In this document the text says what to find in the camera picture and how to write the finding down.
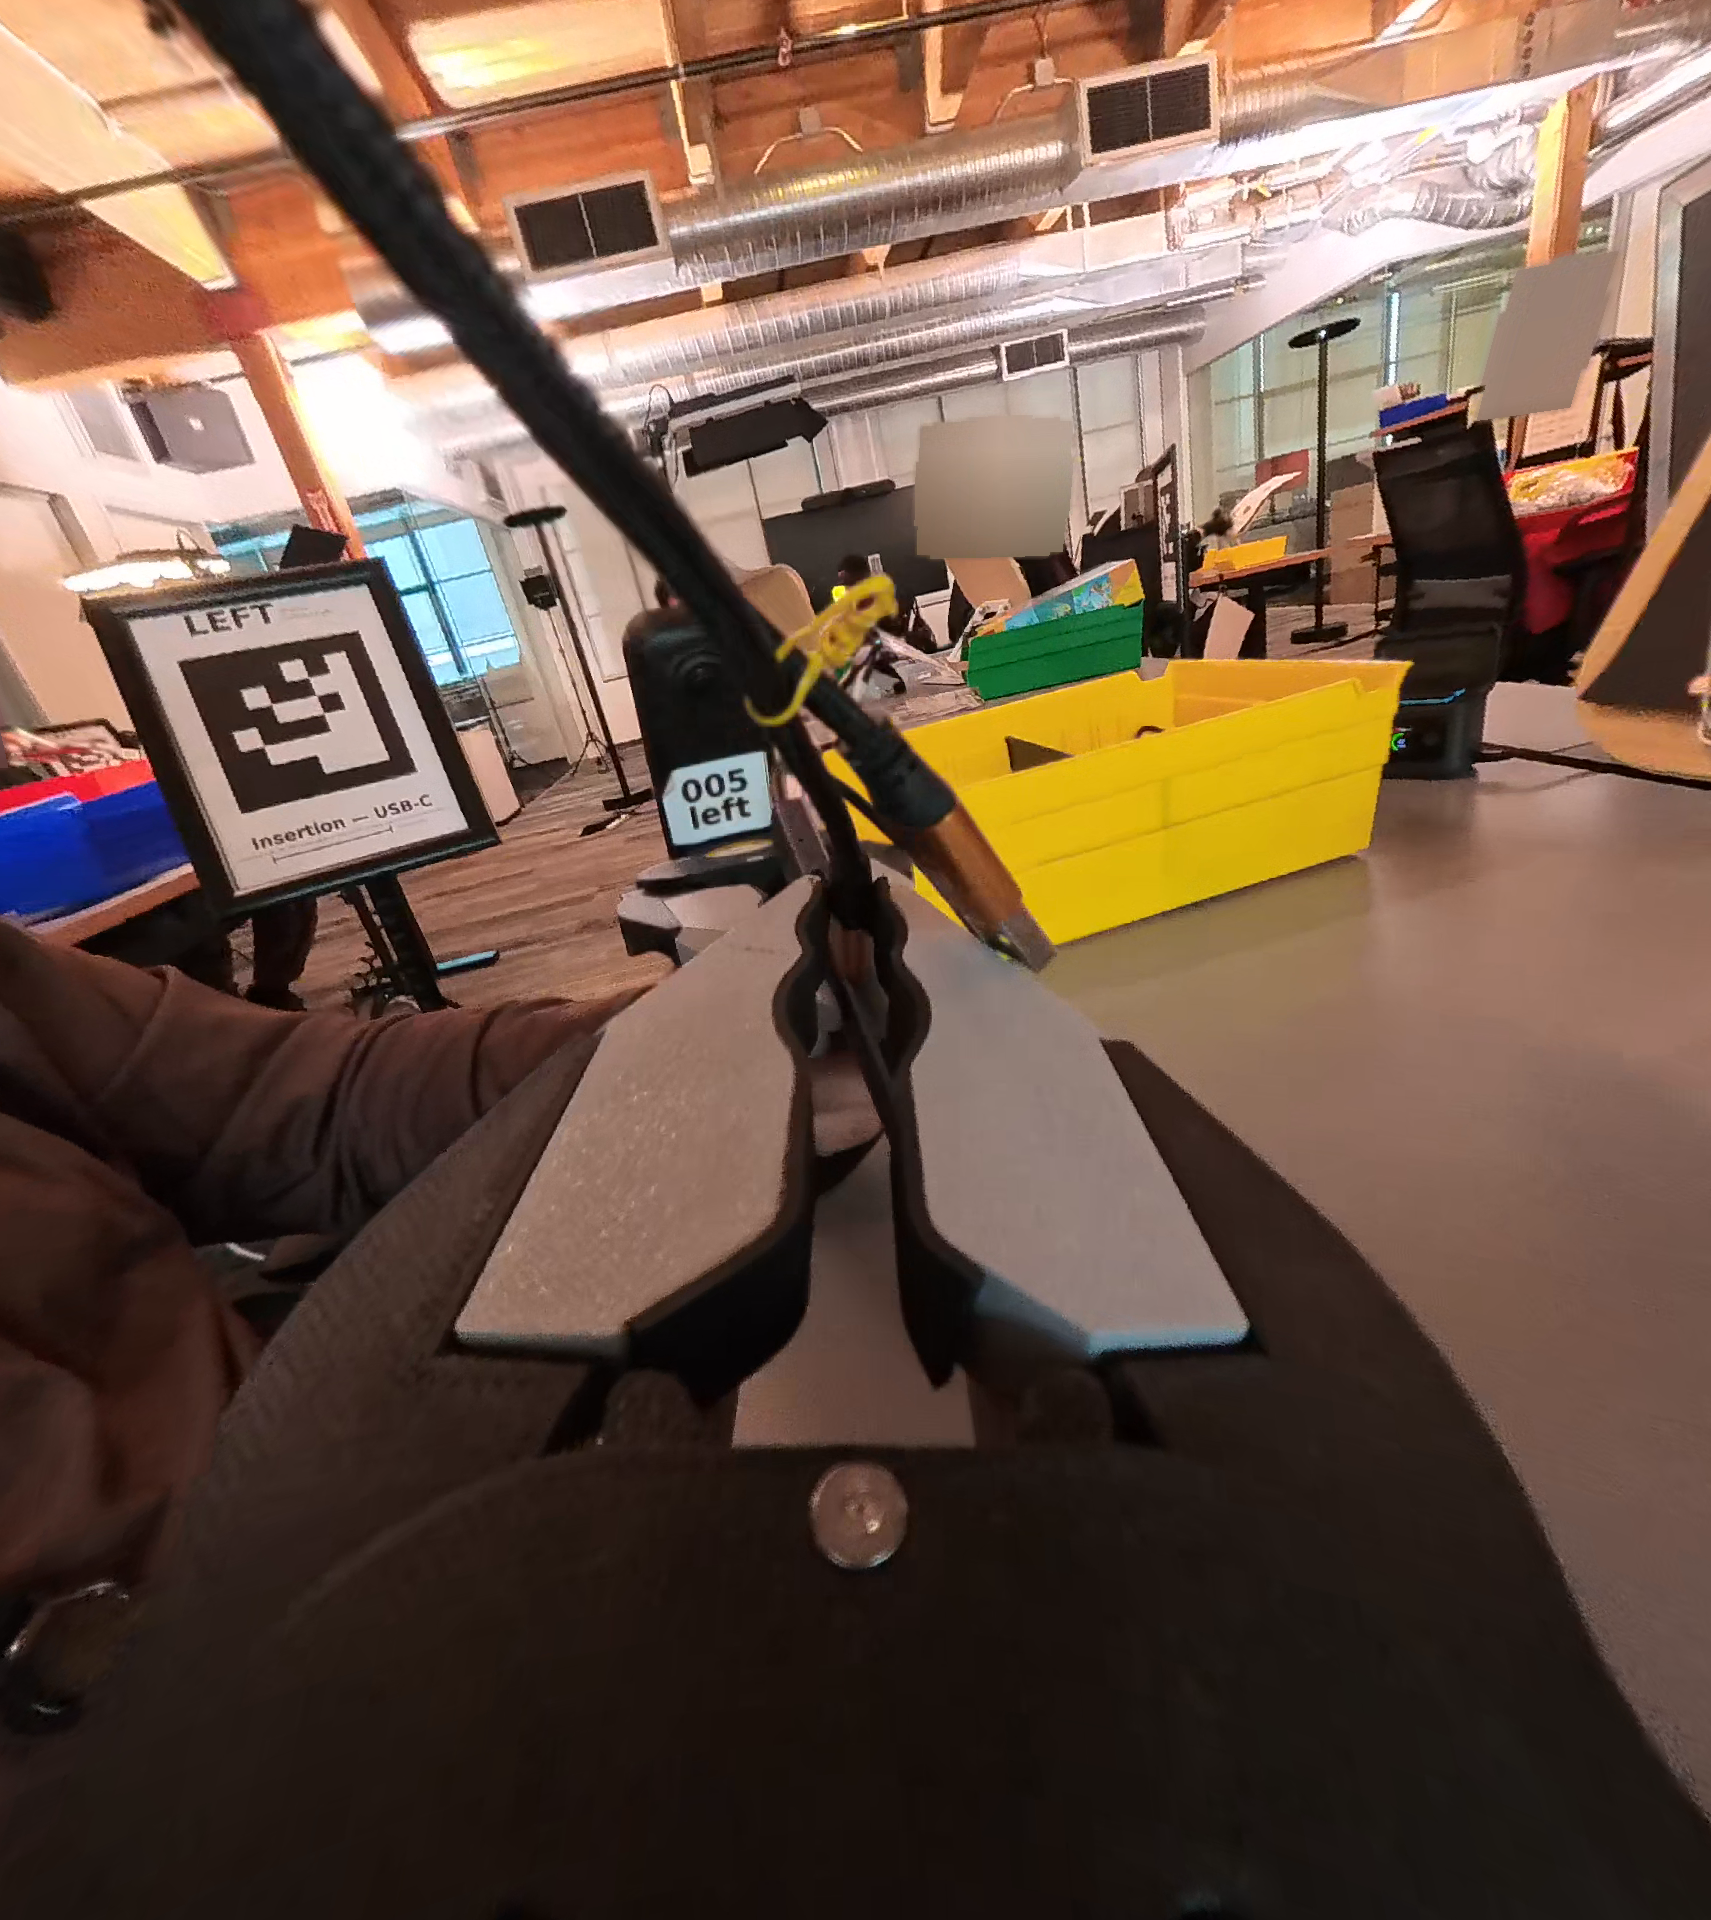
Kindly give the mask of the person's left forearm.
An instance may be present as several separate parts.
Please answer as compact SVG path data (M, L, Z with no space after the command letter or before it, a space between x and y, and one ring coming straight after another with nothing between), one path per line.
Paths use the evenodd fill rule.
M0 1116L130 1176L198 1239L346 1232L646 992L269 1012L0 920Z

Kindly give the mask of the person's brown jacket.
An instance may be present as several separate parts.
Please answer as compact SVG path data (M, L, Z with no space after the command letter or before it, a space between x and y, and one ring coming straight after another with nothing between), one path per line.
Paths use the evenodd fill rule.
M136 1571L258 1351L122 1166L0 1132L0 1592Z

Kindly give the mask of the framed marker sign on stand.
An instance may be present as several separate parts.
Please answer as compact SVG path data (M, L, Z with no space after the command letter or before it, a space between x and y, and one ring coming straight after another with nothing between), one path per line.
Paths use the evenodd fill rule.
M388 1003L448 1010L401 878L497 845L386 563L80 594L196 878L222 915L356 892Z

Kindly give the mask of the black studio light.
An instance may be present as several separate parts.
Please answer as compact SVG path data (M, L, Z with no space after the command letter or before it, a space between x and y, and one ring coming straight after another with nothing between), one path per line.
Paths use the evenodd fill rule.
M683 475L735 466L790 443L811 443L828 417L801 393L733 395L726 403L675 413L669 441Z

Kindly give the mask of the black monitor screen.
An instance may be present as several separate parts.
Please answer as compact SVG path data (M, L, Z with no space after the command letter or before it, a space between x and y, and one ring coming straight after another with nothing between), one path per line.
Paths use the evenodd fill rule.
M912 484L869 482L809 496L795 510L764 520L769 563L795 570L816 610L834 598L850 556L877 561L899 601L948 596L949 567L918 552L914 504Z

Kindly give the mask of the black office chair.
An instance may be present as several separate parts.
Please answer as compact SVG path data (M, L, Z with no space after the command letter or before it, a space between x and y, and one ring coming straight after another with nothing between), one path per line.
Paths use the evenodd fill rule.
M1403 661L1407 699L1491 686L1508 662L1524 550L1490 420L1448 424L1375 453L1395 550L1378 658Z

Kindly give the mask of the silver air duct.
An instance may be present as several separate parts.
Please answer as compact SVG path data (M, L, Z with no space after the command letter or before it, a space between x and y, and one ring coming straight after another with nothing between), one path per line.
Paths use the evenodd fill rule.
M675 271L721 283L1045 210L1081 166L1058 111L689 191L660 219Z

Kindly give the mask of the red cart with yellow items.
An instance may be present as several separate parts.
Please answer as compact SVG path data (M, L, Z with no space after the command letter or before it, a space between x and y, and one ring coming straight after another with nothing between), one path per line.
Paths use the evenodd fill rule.
M1632 529L1641 450L1572 453L1508 475L1523 543L1523 635L1565 626L1578 587L1572 570L1623 550Z

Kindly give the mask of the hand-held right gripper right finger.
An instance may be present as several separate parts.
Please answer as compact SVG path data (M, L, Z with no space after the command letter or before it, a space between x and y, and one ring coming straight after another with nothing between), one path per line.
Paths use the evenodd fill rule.
M1021 1394L1224 1355L1251 1319L1097 1027L882 880L890 1129L831 1191L831 1357L861 1394Z

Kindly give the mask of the small black electronic box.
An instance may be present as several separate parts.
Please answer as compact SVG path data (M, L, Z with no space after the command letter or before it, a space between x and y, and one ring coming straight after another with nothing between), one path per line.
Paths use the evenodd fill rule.
M1410 661L1397 690L1386 780L1474 778L1491 673Z

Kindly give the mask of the blue plastic bin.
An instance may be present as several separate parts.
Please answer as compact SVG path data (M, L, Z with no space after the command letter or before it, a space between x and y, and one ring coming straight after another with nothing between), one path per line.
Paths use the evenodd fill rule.
M188 866L156 780L0 816L0 915L51 922Z

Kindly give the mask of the yellow plastic bin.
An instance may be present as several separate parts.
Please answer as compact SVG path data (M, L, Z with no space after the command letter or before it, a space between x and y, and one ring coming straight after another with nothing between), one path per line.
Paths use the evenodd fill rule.
M1067 948L1367 852L1407 673L1175 661L907 735Z

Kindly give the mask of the black braided cable gold plugs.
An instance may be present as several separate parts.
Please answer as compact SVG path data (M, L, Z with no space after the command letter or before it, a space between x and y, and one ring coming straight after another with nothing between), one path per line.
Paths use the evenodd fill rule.
M795 666L774 661L780 640L774 623L461 229L440 188L334 54L307 3L188 2L179 11L243 84L282 147L445 324L458 352L538 447L656 565L700 628L728 648L745 702L760 711L783 706ZM869 956L876 987L898 1005L907 982L890 981L890 968L902 936L890 929L890 902L858 845L856 818L865 816L907 852L984 948L1032 971L1045 970L1056 948L954 788L889 719L865 709L842 676L839 685L819 685L773 742L828 838L828 923L842 933L842 953L834 956L842 1021L879 1125L898 1141L912 1119L907 1058L892 1058L865 1015L850 961Z

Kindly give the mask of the red plastic bin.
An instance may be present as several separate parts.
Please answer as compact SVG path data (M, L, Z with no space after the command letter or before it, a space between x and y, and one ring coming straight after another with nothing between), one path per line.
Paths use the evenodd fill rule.
M28 805L74 801L93 803L154 780L146 757L106 762L80 771L49 775L0 788L0 816Z

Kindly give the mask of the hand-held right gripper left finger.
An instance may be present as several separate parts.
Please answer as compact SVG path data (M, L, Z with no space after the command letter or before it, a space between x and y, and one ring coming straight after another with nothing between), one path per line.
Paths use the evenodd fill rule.
M809 1302L824 900L795 880L613 1018L455 1327L458 1351L742 1387Z

